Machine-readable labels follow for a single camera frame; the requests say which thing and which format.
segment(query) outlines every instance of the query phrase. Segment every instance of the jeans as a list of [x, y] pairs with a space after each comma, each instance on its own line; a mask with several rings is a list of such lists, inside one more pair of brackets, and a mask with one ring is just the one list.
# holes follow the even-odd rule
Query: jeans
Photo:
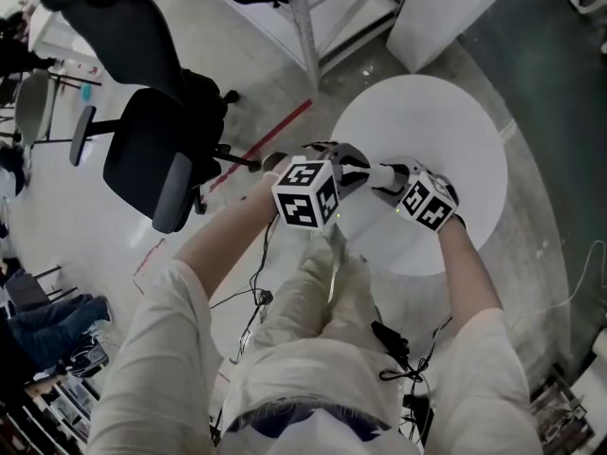
[[9, 319], [9, 328], [31, 361], [43, 371], [71, 354], [82, 334], [102, 319], [108, 319], [106, 300], [80, 295], [18, 314]]

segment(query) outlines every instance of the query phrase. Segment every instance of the round tabletop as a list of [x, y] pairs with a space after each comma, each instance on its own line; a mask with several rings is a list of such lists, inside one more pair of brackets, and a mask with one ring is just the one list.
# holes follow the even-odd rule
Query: round tabletop
[[[444, 174], [477, 249], [495, 229], [506, 200], [504, 146], [481, 105], [454, 84], [418, 75], [379, 82], [350, 103], [332, 139], [372, 163], [410, 156]], [[409, 276], [445, 271], [436, 233], [396, 215], [368, 187], [341, 202], [338, 224], [350, 247], [380, 267]]]

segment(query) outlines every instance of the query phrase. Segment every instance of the red tape line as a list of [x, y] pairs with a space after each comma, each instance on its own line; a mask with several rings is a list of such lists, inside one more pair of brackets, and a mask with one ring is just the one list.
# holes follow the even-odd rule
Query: red tape line
[[[262, 137], [261, 140], [259, 140], [252, 147], [250, 147], [247, 150], [247, 152], [243, 155], [243, 158], [247, 159], [247, 158], [251, 158], [253, 155], [255, 155], [255, 152], [257, 152], [260, 148], [262, 148], [264, 145], [266, 145], [266, 143], [268, 143], [275, 136], [277, 136], [279, 133], [281, 133], [289, 124], [291, 124], [295, 120], [295, 118], [297, 118], [299, 115], [301, 115], [310, 106], [312, 106], [312, 100], [304, 101], [299, 106], [299, 108], [297, 108], [295, 111], [293, 111], [293, 113], [291, 113], [288, 117], [286, 117], [280, 123], [278, 123], [278, 125], [276, 125], [272, 130], [267, 132], [267, 134], [264, 137]], [[240, 167], [240, 164], [237, 164], [237, 163], [233, 164], [226, 173], [221, 175], [217, 180], [215, 180], [215, 182], [213, 182], [213, 184], [209, 187], [209, 192], [213, 192], [217, 187], [219, 187], [221, 184], [223, 184], [230, 175], [232, 175], [234, 172], [236, 172], [238, 170], [238, 167]]]

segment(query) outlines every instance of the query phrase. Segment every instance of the white desk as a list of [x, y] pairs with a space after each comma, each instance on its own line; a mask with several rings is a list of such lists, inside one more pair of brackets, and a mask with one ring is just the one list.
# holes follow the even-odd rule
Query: white desk
[[[448, 177], [477, 248], [495, 229], [506, 200], [504, 147], [481, 105], [457, 86], [427, 76], [380, 82], [346, 108], [332, 138], [372, 162], [411, 156]], [[342, 202], [338, 221], [349, 245], [385, 269], [410, 276], [445, 270], [436, 234], [397, 216], [369, 188]]]
[[42, 5], [31, 16], [28, 48], [43, 56], [101, 67], [90, 45], [58, 12], [50, 12]]

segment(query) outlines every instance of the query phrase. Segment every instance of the wire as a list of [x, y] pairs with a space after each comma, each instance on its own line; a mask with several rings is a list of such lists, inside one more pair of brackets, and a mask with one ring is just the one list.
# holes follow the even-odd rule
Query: wire
[[[428, 390], [428, 400], [430, 401], [430, 384], [428, 383], [428, 379], [426, 379], [426, 376], [424, 374], [420, 374], [420, 376], [426, 383], [426, 389]], [[428, 409], [426, 409], [426, 419], [424, 420], [424, 427], [423, 427], [423, 429], [419, 430], [419, 438], [415, 442], [416, 445], [419, 444], [419, 442], [421, 441], [421, 439], [424, 436], [424, 433], [426, 433], [426, 428], [428, 427], [428, 419], [430, 418], [430, 409], [431, 408], [430, 408], [430, 403], [429, 403]]]
[[535, 315], [541, 315], [541, 314], [544, 314], [545, 312], [547, 312], [548, 310], [552, 310], [553, 308], [562, 307], [562, 306], [566, 305], [567, 303], [569, 303], [578, 294], [579, 288], [581, 287], [581, 283], [583, 282], [584, 277], [586, 276], [586, 270], [588, 269], [588, 264], [590, 263], [590, 258], [592, 257], [592, 252], [594, 251], [596, 245], [601, 245], [602, 249], [603, 249], [602, 266], [600, 269], [600, 287], [603, 290], [605, 288], [607, 288], [607, 283], [605, 282], [605, 259], [607, 258], [607, 247], [606, 247], [604, 241], [597, 239], [590, 246], [590, 250], [588, 251], [588, 256], [586, 256], [586, 263], [584, 264], [584, 268], [582, 269], [581, 275], [579, 276], [578, 284], [576, 285], [575, 289], [573, 290], [571, 297], [569, 297], [565, 301], [562, 301], [561, 303], [557, 303], [556, 305], [549, 306], [548, 308], [540, 310], [539, 312], [535, 312]]
[[253, 275], [248, 279], [248, 286], [250, 286], [250, 289], [253, 292], [253, 296], [255, 297], [255, 305], [259, 305], [257, 296], [255, 295], [257, 293], [257, 280], [259, 279], [259, 275], [261, 274], [262, 270], [266, 266], [267, 250], [269, 248], [269, 242], [271, 239], [269, 237], [269, 232], [272, 229], [272, 225], [274, 225], [274, 222], [276, 221], [277, 217], [278, 217], [278, 214], [276, 214], [272, 218], [272, 220], [268, 223], [268, 225], [266, 227], [266, 233], [264, 234], [264, 250], [262, 253], [262, 261], [260, 262], [259, 268], [257, 268], [257, 271], [255, 273], [253, 273]]
[[[428, 383], [428, 380], [422, 373], [424, 371], [426, 371], [430, 365], [430, 359], [432, 359], [432, 355], [434, 353], [434, 348], [436, 346], [436, 337], [438, 336], [440, 331], [442, 331], [445, 327], [447, 327], [451, 323], [452, 320], [453, 320], [453, 317], [449, 316], [443, 323], [440, 324], [440, 326], [438, 326], [436, 329], [434, 329], [434, 331], [432, 332], [432, 346], [430, 348], [430, 351], [428, 352], [428, 355], [426, 355], [426, 357], [421, 357], [419, 359], [419, 361], [417, 362], [417, 369], [414, 369], [409, 364], [409, 362], [407, 362], [406, 366], [404, 366], [404, 368], [403, 368], [405, 370], [404, 373], [394, 371], [391, 369], [385, 369], [381, 373], [379, 373], [379, 379], [381, 379], [382, 381], [394, 381], [395, 379], [399, 379], [399, 378], [410, 379], [411, 381], [413, 381], [413, 384], [411, 385], [411, 391], [410, 391], [411, 397], [415, 396], [415, 385], [417, 383], [424, 382], [424, 383], [426, 383], [426, 387], [428, 389], [428, 400], [430, 402], [430, 398], [431, 398], [430, 384]], [[411, 419], [415, 419], [413, 408], [409, 409], [409, 413], [410, 413], [409, 417]], [[430, 416], [430, 407], [429, 407], [428, 411], [426, 412], [426, 421], [424, 422], [423, 428], [422, 429], [418, 428], [419, 433], [420, 433], [420, 436], [419, 436], [420, 440], [423, 437], [424, 433], [426, 432], [429, 416]], [[415, 424], [413, 424], [411, 426], [411, 431], [409, 432], [409, 440], [411, 440], [411, 441], [413, 440], [414, 432], [415, 432]]]
[[225, 303], [226, 301], [229, 301], [229, 300], [233, 299], [234, 297], [238, 297], [239, 295], [244, 295], [245, 293], [248, 293], [248, 292], [250, 292], [250, 291], [252, 291], [252, 290], [251, 290], [251, 289], [249, 289], [249, 290], [244, 290], [244, 291], [242, 291], [242, 292], [237, 292], [237, 293], [234, 293], [233, 295], [230, 295], [230, 296], [229, 296], [229, 297], [227, 297], [226, 299], [223, 299], [223, 300], [219, 301], [218, 303], [216, 303], [215, 305], [213, 305], [213, 306], [211, 307], [211, 310], [212, 310], [213, 308], [215, 308], [215, 307], [218, 307], [218, 306], [219, 306], [219, 305], [221, 305], [222, 303]]

